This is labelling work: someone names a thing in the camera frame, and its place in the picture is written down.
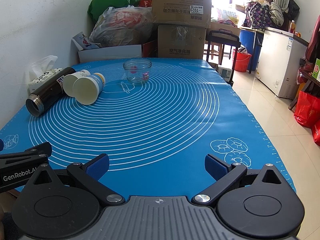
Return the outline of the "white open cardboard box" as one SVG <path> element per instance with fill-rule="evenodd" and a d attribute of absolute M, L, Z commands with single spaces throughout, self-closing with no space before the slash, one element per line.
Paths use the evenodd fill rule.
<path fill-rule="evenodd" d="M 90 42 L 87 36 L 80 32 L 72 37 L 78 51 L 80 63 L 115 60 L 115 59 L 131 59 L 142 58 L 141 45 L 115 46 L 100 48 L 97 44 Z"/>

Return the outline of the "white paper cup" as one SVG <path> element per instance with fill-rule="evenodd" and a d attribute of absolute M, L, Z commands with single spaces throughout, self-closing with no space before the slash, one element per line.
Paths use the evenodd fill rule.
<path fill-rule="evenodd" d="M 73 86 L 74 83 L 81 77 L 87 77 L 90 75 L 90 72 L 88 70 L 81 70 L 78 72 L 75 72 L 73 74 L 68 74 L 64 77 L 63 79 L 63 90 L 64 92 L 70 96 L 73 97 L 74 93 L 73 93 Z"/>

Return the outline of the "red plastic bucket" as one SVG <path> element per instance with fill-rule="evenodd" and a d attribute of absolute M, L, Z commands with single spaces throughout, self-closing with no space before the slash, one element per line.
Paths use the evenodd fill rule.
<path fill-rule="evenodd" d="M 251 60 L 252 55 L 251 54 L 246 54 L 246 53 L 237 53 L 236 60 L 234 59 L 235 56 L 235 49 L 233 49 L 232 53 L 232 59 L 235 62 L 234 70 L 237 72 L 246 72 L 248 67 L 249 67 L 249 62 Z"/>

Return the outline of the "black steel thermos flask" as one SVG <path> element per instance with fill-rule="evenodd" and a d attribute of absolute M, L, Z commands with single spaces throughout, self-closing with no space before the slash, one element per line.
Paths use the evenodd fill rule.
<path fill-rule="evenodd" d="M 34 92 L 31 92 L 25 101 L 28 112 L 35 117 L 39 117 L 50 109 L 57 100 L 65 95 L 63 90 L 65 76 L 74 73 L 75 69 L 67 67 L 51 77 Z"/>

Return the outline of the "upper brown cardboard box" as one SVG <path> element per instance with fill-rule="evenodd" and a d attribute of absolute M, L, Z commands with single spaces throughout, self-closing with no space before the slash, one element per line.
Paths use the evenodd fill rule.
<path fill-rule="evenodd" d="M 212 0 L 152 0 L 152 19 L 157 24 L 209 28 Z"/>

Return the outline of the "black metal chair frame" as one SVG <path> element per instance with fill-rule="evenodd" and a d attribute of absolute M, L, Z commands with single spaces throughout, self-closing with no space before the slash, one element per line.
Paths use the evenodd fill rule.
<path fill-rule="evenodd" d="M 233 86 L 233 75 L 235 71 L 235 64 L 236 64 L 236 59 L 238 55 L 238 49 L 241 46 L 240 38 L 234 34 L 230 34 L 224 31 L 219 31 L 219 30 L 210 30 L 209 34 L 206 35 L 206 42 L 207 44 L 207 52 L 206 52 L 206 61 L 209 62 L 209 57 L 211 53 L 211 47 L 213 44 L 218 44 L 219 46 L 222 46 L 222 50 L 218 52 L 220 55 L 224 55 L 224 47 L 225 45 L 230 46 L 231 48 L 235 48 L 235 53 L 233 57 L 233 63 L 232 63 L 232 72 L 230 76 L 230 80 L 227 81 L 227 83 L 231 86 Z"/>

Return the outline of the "tissue pack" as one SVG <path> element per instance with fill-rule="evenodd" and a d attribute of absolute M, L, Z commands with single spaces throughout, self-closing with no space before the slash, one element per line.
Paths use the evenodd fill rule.
<path fill-rule="evenodd" d="M 37 90 L 62 70 L 62 68 L 54 68 L 57 59 L 57 56 L 49 55 L 31 64 L 31 70 L 29 71 L 30 81 L 28 83 L 29 93 Z"/>

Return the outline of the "brown cardboard box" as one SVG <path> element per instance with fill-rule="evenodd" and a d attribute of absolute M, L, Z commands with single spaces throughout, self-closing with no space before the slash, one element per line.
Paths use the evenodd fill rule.
<path fill-rule="evenodd" d="M 157 24 L 209 28 L 212 0 L 152 0 L 152 19 Z"/>
<path fill-rule="evenodd" d="M 183 25 L 158 25 L 158 57 L 202 59 L 206 29 Z"/>

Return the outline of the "small glass jar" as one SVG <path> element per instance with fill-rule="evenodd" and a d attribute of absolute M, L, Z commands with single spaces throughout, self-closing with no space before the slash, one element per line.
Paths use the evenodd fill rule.
<path fill-rule="evenodd" d="M 123 63 L 126 78 L 133 84 L 144 84 L 149 80 L 152 62 L 148 59 L 131 59 Z"/>

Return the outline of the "red shopping bag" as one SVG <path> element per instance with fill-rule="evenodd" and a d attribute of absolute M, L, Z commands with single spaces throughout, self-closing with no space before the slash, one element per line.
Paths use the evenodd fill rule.
<path fill-rule="evenodd" d="M 294 118 L 301 126 L 311 128 L 319 120 L 319 98 L 299 92 Z"/>

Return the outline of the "white chest freezer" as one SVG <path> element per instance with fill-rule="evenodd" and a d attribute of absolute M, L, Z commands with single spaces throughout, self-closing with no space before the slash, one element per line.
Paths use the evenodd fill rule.
<path fill-rule="evenodd" d="M 277 97 L 293 100 L 298 85 L 297 72 L 309 43 L 276 28 L 267 27 L 261 45 L 255 77 Z"/>

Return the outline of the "lower brown cardboard box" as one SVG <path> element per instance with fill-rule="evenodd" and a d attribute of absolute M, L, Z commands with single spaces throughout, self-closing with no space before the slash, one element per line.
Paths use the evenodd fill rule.
<path fill-rule="evenodd" d="M 158 57 L 202 59 L 206 29 L 183 25 L 158 25 Z"/>

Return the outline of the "clear plastic bag with red contents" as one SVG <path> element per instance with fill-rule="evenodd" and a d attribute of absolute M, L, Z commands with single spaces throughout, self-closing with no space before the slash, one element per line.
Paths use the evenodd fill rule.
<path fill-rule="evenodd" d="M 102 47 L 143 44 L 152 30 L 151 7 L 109 7 L 99 16 L 89 40 Z"/>

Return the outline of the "blue patterned paper cup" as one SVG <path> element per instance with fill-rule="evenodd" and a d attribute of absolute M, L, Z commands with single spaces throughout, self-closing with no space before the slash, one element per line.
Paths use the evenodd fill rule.
<path fill-rule="evenodd" d="M 82 105 L 95 103 L 105 85 L 105 77 L 101 73 L 93 73 L 77 79 L 73 85 L 73 94 Z"/>

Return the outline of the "blue silicone baking mat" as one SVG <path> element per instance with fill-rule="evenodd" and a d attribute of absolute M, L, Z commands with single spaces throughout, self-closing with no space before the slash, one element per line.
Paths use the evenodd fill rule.
<path fill-rule="evenodd" d="M 54 169 L 105 153 L 110 167 L 100 182 L 123 197 L 193 197 L 214 182 L 208 154 L 250 169 L 273 164 L 293 184 L 254 115 L 207 62 L 152 59 L 143 85 L 129 83 L 122 60 L 75 69 L 105 77 L 96 102 L 65 96 L 38 118 L 22 108 L 1 129 L 4 153 L 49 142 Z"/>

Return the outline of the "purple patterned bag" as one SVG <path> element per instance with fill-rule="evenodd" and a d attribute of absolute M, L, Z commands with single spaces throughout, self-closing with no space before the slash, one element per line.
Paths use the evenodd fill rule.
<path fill-rule="evenodd" d="M 249 2 L 245 7 L 244 27 L 251 29 L 265 29 L 275 27 L 271 19 L 269 5 L 261 5 L 259 2 Z"/>

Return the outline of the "wooden stool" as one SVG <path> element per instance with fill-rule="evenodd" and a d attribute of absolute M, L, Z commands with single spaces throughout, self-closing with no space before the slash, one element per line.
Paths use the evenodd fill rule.
<path fill-rule="evenodd" d="M 220 43 L 208 44 L 208 41 L 204 43 L 203 58 L 207 59 L 207 51 L 209 51 L 209 61 L 213 62 L 214 57 L 217 57 L 217 63 L 222 64 L 224 58 L 231 58 L 232 47 Z"/>

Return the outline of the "blue plastic barrel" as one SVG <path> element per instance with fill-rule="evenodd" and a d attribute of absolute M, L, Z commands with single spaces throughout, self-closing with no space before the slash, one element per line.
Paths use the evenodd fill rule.
<path fill-rule="evenodd" d="M 258 66 L 264 32 L 241 28 L 239 38 L 241 44 L 246 47 L 247 52 L 252 55 L 247 69 L 254 72 Z"/>

